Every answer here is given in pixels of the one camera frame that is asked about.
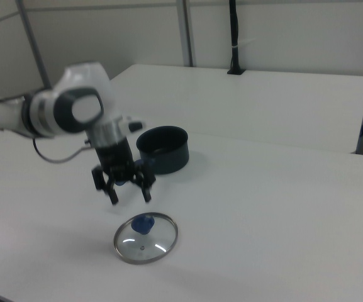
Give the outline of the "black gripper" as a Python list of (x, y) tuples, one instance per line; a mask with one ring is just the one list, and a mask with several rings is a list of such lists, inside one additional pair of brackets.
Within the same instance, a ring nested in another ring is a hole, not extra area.
[(134, 163), (126, 138), (114, 145), (96, 148), (96, 153), (101, 165), (91, 171), (94, 185), (97, 191), (109, 197), (112, 205), (119, 201), (113, 178), (131, 178), (130, 181), (141, 189), (145, 202), (152, 200), (150, 190), (156, 181), (155, 174), (148, 164)]

